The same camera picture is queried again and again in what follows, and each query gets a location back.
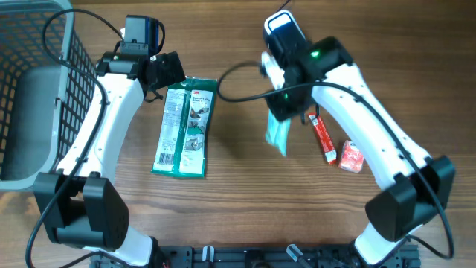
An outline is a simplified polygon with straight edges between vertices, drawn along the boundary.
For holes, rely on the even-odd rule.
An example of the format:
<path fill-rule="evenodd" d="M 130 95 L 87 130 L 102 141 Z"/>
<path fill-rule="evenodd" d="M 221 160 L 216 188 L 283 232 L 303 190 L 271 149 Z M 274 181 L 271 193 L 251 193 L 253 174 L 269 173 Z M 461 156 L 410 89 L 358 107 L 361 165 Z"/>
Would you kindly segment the teal toothbrush package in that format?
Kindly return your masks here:
<path fill-rule="evenodd" d="M 286 144 L 291 126 L 291 119 L 278 121 L 271 111 L 268 111 L 266 141 L 276 147 L 282 156 L 286 157 Z"/>

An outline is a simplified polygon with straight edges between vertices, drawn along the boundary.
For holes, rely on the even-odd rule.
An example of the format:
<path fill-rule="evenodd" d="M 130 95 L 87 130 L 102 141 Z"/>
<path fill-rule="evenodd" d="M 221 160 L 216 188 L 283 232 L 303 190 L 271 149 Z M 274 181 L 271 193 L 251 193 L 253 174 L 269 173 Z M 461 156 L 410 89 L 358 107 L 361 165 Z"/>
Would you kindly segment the red white toothpaste box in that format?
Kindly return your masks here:
<path fill-rule="evenodd" d="M 322 120 L 321 116 L 317 115 L 315 112 L 309 113 L 308 117 L 310 122 L 312 123 L 316 137 L 321 143 L 324 158 L 326 159 L 328 164 L 335 164 L 337 161 L 337 152 L 335 150 L 334 144 L 332 143 L 332 139 L 329 136 L 324 121 Z"/>

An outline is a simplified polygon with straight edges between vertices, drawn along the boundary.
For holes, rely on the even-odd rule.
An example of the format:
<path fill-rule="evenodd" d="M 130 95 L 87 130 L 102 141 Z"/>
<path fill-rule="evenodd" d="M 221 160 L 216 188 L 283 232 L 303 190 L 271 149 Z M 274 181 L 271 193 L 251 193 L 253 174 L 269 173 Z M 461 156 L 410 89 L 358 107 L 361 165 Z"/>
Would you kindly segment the green white sponge package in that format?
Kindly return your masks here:
<path fill-rule="evenodd" d="M 152 173 L 203 178 L 217 81 L 189 77 L 167 88 Z"/>

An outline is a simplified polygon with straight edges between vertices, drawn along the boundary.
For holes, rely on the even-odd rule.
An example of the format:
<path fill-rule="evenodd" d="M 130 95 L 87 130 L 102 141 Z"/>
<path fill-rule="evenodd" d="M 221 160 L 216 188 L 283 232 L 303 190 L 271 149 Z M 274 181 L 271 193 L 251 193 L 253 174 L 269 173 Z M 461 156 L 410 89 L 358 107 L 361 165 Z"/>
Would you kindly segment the red white Kleenex tissue pack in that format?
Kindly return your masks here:
<path fill-rule="evenodd" d="M 345 141 L 338 167 L 353 173 L 359 173 L 364 164 L 364 155 L 354 142 Z"/>

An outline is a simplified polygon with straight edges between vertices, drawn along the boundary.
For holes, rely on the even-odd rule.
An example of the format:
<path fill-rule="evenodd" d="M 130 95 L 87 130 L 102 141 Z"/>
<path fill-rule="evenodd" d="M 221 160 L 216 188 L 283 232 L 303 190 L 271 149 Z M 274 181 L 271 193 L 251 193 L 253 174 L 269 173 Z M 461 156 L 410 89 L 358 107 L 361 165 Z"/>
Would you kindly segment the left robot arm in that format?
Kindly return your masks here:
<path fill-rule="evenodd" d="M 66 155 L 40 173 L 33 193 L 36 223 L 52 243 L 83 249 L 122 267 L 165 267 L 155 238 L 129 224 L 129 209 L 113 185 L 129 125 L 148 92 L 185 79 L 176 52 L 162 51 L 165 28 L 148 16 L 129 15 L 111 52 L 83 76 L 94 97 Z"/>

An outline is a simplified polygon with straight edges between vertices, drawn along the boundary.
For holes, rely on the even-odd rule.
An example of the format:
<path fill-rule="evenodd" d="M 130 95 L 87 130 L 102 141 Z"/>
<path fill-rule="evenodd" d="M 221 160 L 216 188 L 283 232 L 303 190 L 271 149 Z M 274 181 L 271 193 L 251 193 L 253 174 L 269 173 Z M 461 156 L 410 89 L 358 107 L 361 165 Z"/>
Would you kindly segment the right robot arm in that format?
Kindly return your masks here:
<path fill-rule="evenodd" d="M 273 84 L 266 97 L 277 123 L 324 108 L 363 153 L 380 188 L 365 206 L 369 223 L 353 253 L 368 267 L 383 264 L 414 232 L 443 217 L 455 169 L 410 139 L 369 90 L 359 67 L 333 36 L 309 41 L 292 23 L 264 30 L 261 63 Z"/>

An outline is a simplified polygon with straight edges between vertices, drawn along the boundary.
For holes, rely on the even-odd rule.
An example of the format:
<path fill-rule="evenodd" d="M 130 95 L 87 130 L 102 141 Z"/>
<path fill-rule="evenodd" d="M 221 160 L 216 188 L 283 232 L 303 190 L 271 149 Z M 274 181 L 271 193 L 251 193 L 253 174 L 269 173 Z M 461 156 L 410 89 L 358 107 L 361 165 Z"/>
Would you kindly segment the white barcode scanner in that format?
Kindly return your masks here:
<path fill-rule="evenodd" d="M 269 48 L 274 45 L 285 50 L 292 50 L 306 43 L 303 31 L 288 10 L 278 11 L 265 20 L 264 40 Z"/>

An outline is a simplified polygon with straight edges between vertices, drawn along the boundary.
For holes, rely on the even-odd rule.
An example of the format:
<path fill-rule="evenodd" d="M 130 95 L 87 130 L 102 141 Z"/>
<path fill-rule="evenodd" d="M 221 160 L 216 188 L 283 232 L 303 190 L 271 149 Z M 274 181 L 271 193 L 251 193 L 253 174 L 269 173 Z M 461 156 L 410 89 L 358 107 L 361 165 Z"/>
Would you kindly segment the grey plastic shopping basket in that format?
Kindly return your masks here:
<path fill-rule="evenodd" d="M 94 73 L 74 30 L 74 14 L 45 22 L 69 1 L 1 2 L 1 190 L 28 191 L 71 148 L 94 84 L 56 63 Z"/>

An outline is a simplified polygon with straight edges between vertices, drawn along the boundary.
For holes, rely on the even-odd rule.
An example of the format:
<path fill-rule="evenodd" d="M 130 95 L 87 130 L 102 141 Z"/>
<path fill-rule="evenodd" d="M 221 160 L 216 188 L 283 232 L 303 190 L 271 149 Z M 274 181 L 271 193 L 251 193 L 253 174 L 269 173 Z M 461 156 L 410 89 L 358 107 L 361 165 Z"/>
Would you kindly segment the black mounting rail base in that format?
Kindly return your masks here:
<path fill-rule="evenodd" d="M 340 268 L 367 267 L 347 244 L 316 247 L 213 247 L 160 246 L 150 267 L 158 268 Z"/>

